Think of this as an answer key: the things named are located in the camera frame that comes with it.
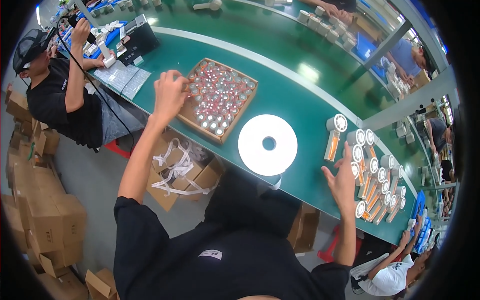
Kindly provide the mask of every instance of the red stool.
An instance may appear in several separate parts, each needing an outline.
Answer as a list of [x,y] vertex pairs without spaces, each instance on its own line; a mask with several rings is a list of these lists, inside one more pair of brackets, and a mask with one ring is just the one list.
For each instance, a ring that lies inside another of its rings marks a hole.
[[[328,246],[327,251],[325,251],[325,252],[318,251],[318,253],[317,253],[317,256],[320,259],[322,259],[323,261],[325,261],[326,263],[331,263],[334,260],[333,256],[332,256],[332,253],[335,250],[336,243],[338,242],[338,229],[339,229],[339,225],[337,225],[337,226],[335,226],[335,228],[333,228],[333,232],[335,233],[335,237],[333,238],[333,241],[330,244],[330,246]],[[355,245],[355,257],[357,257],[357,254],[359,253],[361,243],[362,243],[362,239],[357,237],[357,244]]]
[[120,154],[124,158],[130,158],[130,152],[129,151],[123,151],[118,147],[119,142],[117,140],[113,140],[110,143],[103,145],[106,149],[113,151],[115,153]]

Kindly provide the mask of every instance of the factory worker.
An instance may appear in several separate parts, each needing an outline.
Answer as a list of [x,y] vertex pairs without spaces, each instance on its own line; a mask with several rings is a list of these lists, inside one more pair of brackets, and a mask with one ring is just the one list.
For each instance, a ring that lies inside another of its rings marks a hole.
[[143,203],[154,145],[183,105],[186,83],[173,70],[154,83],[154,112],[120,182],[113,208],[117,223],[113,274],[120,299],[345,299],[356,240],[349,151],[337,162],[336,176],[323,167],[340,212],[340,233],[334,262],[311,272],[299,263],[287,240],[300,202],[280,190],[257,196],[251,175],[227,171],[204,221],[176,237],[169,236],[168,228]]
[[[80,19],[72,30],[70,51],[84,70],[103,67],[102,54],[97,59],[83,58],[83,44],[89,34],[90,24]],[[32,116],[77,144],[95,150],[128,134],[99,94],[88,93],[84,73],[75,61],[52,58],[51,52],[47,52],[48,42],[46,32],[32,29],[20,40],[14,53],[13,69],[22,79],[31,81],[26,95]],[[99,90],[131,132],[144,127],[147,117],[143,113],[134,117],[103,89]]]
[[447,143],[452,144],[453,124],[447,126],[441,118],[427,119],[427,134],[430,139],[432,153],[439,153]]
[[433,72],[428,53],[423,47],[417,48],[410,41],[401,38],[389,52],[385,55],[392,62],[400,78],[409,85],[414,85],[414,77],[417,76],[422,69],[427,72]]
[[356,0],[300,0],[313,6],[325,9],[329,17],[336,17],[346,25],[352,24],[353,12],[357,8]]
[[[429,266],[430,251],[425,251],[412,260],[410,252],[419,236],[422,223],[421,216],[417,216],[418,223],[414,227],[414,236],[410,240],[410,232],[405,230],[396,248],[390,254],[391,245],[371,235],[366,235],[358,256],[355,258],[352,275],[352,288],[363,289],[374,296],[393,296],[403,291],[409,284],[417,280],[420,274]],[[384,251],[380,257],[376,253]],[[393,260],[400,255],[400,262]]]

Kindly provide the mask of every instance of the blue shirt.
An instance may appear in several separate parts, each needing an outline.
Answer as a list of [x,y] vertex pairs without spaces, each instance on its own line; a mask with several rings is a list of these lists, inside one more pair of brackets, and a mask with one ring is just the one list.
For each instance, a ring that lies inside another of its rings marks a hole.
[[390,50],[395,61],[402,67],[407,75],[417,76],[421,69],[412,57],[412,44],[401,38]]

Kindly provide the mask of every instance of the concrete floor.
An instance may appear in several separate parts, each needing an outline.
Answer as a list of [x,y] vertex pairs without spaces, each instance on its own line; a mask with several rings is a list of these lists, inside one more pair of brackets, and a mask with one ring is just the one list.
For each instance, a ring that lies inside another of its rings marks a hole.
[[[1,93],[1,193],[11,194],[5,177],[5,156],[13,130],[13,117],[5,112],[5,94]],[[87,269],[93,272],[102,268],[113,269],[116,244],[116,224],[113,218],[113,205],[117,198],[118,186],[127,159],[105,148],[95,154],[92,149],[78,146],[74,141],[62,136],[55,155],[55,166],[61,173],[61,181],[69,194],[75,195],[87,211],[87,227],[84,240],[84,259],[77,264],[80,276]],[[170,237],[175,237],[193,229],[204,218],[204,211],[210,199],[205,195],[201,200],[178,199],[167,213],[145,193],[144,204],[158,216]],[[332,230],[338,220],[321,214],[315,238],[314,251],[299,257],[300,263],[309,271],[323,261],[317,257],[318,250],[326,250],[331,243]],[[380,299],[363,293],[352,293],[350,283],[345,289],[348,300]]]

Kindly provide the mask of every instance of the black machine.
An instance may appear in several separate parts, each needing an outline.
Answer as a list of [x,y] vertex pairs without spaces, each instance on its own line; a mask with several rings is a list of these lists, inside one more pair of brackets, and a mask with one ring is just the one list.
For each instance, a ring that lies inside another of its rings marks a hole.
[[160,46],[160,39],[153,33],[145,15],[141,14],[120,28],[120,43],[117,45],[117,59],[127,66]]

